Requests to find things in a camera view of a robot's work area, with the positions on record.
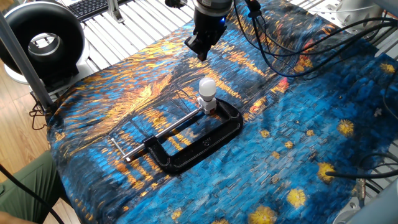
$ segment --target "metal rod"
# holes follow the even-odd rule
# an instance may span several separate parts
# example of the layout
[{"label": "metal rod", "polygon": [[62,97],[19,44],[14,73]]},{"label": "metal rod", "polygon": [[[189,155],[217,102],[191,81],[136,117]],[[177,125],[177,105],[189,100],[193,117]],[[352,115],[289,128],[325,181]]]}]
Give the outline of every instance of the metal rod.
[{"label": "metal rod", "polygon": [[[158,138],[162,137],[163,135],[173,131],[175,128],[180,126],[182,123],[188,121],[189,119],[194,117],[196,114],[198,114],[202,109],[203,109],[203,106],[200,105],[200,107],[198,109],[196,109],[196,110],[192,111],[191,113],[185,115],[183,118],[179,119],[174,124],[170,125],[168,128],[166,128],[163,131],[161,131],[158,134],[156,134],[155,137],[158,139]],[[132,157],[133,155],[137,154],[139,151],[143,150],[144,148],[145,148],[144,144],[139,145],[138,147],[136,147],[133,150],[131,150],[129,153],[123,155],[123,159],[125,159],[128,162],[128,159],[130,160],[130,157]]]},{"label": "metal rod", "polygon": [[113,144],[117,147],[117,149],[119,149],[119,151],[120,151],[123,155],[126,155],[126,153],[124,153],[123,150],[120,148],[119,144],[116,143],[116,141],[114,140],[114,138],[111,138],[111,141],[113,142]]},{"label": "metal rod", "polygon": [[17,37],[12,32],[4,16],[0,13],[0,39],[6,46],[11,57],[14,59],[19,70],[39,99],[40,103],[47,109],[53,102],[49,93],[45,90],[39,76],[27,58],[24,50],[19,44]]}]

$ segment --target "patterned cloth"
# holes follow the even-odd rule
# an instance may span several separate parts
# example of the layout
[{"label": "patterned cloth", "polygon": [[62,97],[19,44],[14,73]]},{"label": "patterned cloth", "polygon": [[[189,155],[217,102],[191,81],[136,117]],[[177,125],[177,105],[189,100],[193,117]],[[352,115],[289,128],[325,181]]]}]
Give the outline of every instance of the patterned cloth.
[{"label": "patterned cloth", "polygon": [[[261,4],[268,32],[286,47],[301,49],[334,29],[285,1]],[[242,2],[238,9],[254,40],[248,10]],[[363,155],[387,151],[398,122],[382,95],[397,62],[374,58],[376,49],[362,40],[311,74],[320,75],[313,80],[284,78],[246,42],[236,16],[228,20],[207,61],[183,44],[191,22],[78,82],[47,114],[52,155],[83,223],[331,223],[354,181],[325,172],[355,173]],[[300,72],[333,52],[269,60],[283,72]],[[125,163],[111,138],[130,151],[194,110],[203,77],[214,78],[216,97],[243,114],[241,133],[181,175],[165,174],[145,152]],[[393,111],[397,87],[394,82],[386,99]],[[219,122],[201,116],[162,145],[173,154]]]}]

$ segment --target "black keyboard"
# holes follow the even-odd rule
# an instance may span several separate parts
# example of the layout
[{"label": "black keyboard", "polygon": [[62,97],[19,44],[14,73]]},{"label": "black keyboard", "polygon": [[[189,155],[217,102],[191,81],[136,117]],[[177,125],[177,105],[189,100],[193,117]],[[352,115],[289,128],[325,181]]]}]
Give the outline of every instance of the black keyboard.
[{"label": "black keyboard", "polygon": [[[118,4],[128,2],[130,0],[118,0]],[[104,11],[108,10],[108,3],[106,0],[82,0],[68,6],[68,9],[79,20],[85,21]]]}]

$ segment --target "metal pole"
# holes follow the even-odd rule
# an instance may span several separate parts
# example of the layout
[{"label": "metal pole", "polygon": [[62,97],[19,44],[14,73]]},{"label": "metal pole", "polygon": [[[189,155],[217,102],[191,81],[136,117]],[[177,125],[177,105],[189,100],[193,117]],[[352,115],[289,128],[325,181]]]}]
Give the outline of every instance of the metal pole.
[{"label": "metal pole", "polygon": [[[163,131],[159,132],[157,135],[155,135],[155,137],[158,139],[158,138],[162,137],[163,135],[173,131],[175,128],[180,126],[182,123],[188,121],[193,116],[198,114],[202,109],[203,109],[203,106],[200,105],[200,107],[198,109],[196,109],[196,110],[192,111],[191,113],[185,115],[183,118],[179,119],[174,124],[170,125],[168,128],[166,128]],[[123,159],[125,159],[125,160],[130,159],[130,157],[132,157],[133,155],[137,154],[139,151],[143,150],[144,148],[145,148],[144,144],[139,145],[138,147],[136,147],[133,150],[131,150],[129,153],[123,155]]]},{"label": "metal pole", "polygon": [[119,11],[118,0],[106,0],[108,2],[108,13],[118,23],[124,22],[124,19]]},{"label": "metal pole", "polygon": [[39,76],[34,70],[32,64],[27,58],[24,50],[19,44],[17,37],[12,32],[3,14],[0,13],[0,39],[6,46],[11,57],[14,59],[19,70],[25,76],[28,84],[32,88],[33,92],[37,96],[37,99],[41,102],[43,107],[48,108],[53,102],[49,96],[49,93],[45,90]]}]

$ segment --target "green pants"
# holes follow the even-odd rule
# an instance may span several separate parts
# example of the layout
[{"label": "green pants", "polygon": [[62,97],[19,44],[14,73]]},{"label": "green pants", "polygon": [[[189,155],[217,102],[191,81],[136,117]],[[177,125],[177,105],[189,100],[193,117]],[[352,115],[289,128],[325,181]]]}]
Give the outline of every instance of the green pants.
[{"label": "green pants", "polygon": [[[14,177],[51,206],[60,197],[70,203],[49,151],[14,174]],[[49,213],[40,202],[10,180],[0,184],[0,211],[35,223],[43,223]]]}]

